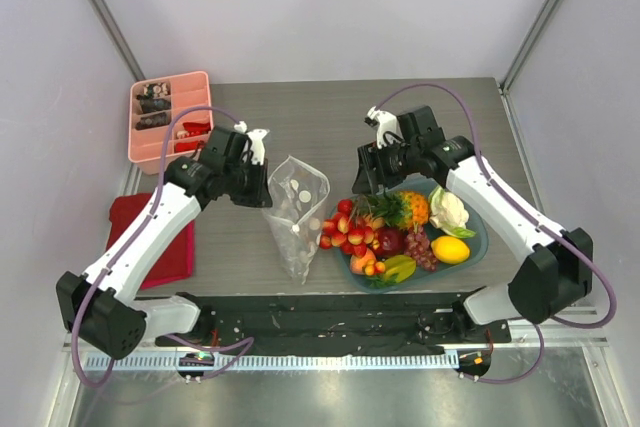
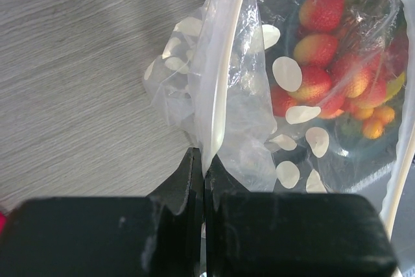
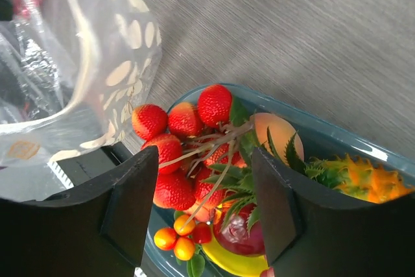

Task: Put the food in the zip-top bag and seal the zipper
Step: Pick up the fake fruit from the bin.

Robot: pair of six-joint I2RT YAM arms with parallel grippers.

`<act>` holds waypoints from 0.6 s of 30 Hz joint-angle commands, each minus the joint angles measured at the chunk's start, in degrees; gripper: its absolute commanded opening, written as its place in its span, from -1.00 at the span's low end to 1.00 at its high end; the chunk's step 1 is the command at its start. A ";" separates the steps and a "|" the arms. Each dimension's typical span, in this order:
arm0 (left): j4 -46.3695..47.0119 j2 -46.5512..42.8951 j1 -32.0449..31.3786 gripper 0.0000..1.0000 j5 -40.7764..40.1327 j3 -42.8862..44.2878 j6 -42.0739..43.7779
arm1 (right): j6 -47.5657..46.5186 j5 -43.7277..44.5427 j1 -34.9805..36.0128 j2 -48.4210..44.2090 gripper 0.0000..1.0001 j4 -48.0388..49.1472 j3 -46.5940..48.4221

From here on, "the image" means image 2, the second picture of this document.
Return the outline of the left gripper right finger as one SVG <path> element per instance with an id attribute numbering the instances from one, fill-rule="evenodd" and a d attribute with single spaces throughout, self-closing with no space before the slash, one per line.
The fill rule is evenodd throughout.
<path id="1" fill-rule="evenodd" d="M 251 192 L 214 158 L 204 205 L 208 276 L 391 276 L 398 265 L 360 195 Z"/>

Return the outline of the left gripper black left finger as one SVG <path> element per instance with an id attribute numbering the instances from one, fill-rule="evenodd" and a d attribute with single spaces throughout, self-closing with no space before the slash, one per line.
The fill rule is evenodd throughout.
<path id="1" fill-rule="evenodd" d="M 198 276 L 201 155 L 144 197 L 49 197 L 11 211 L 1 233 L 2 276 Z"/>

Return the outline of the clear zip top bag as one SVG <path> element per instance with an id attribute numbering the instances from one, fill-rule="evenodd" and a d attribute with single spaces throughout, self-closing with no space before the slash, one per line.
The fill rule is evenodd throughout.
<path id="1" fill-rule="evenodd" d="M 414 0 L 399 0 L 409 40 L 407 86 L 398 130 L 396 162 L 356 191 L 294 187 L 297 167 L 275 164 L 273 143 L 285 125 L 316 117 L 320 109 L 297 106 L 285 116 L 272 110 L 271 88 L 296 91 L 302 81 L 292 50 L 305 0 L 206 0 L 177 23 L 163 53 L 147 67 L 144 87 L 170 125 L 186 131 L 200 151 L 203 182 L 214 158 L 251 192 L 337 193 L 366 198 L 391 243 L 402 191 L 414 157 Z M 206 272 L 203 186 L 200 274 Z"/>

